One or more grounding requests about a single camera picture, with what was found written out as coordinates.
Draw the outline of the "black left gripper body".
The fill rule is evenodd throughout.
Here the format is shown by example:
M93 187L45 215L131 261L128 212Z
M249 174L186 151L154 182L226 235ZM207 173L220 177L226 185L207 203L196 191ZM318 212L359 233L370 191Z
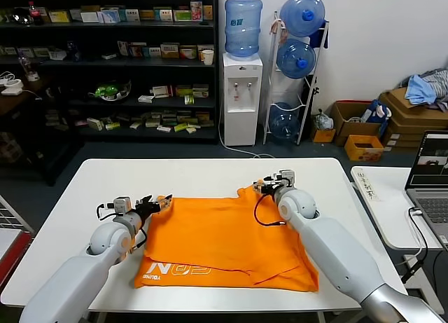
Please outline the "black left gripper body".
M142 221L147 220L147 218L149 218L150 215L152 215L154 213L158 213L160 211L161 211L161 206L158 202L149 202L149 203L138 204L135 207L135 213L139 215L139 217Z

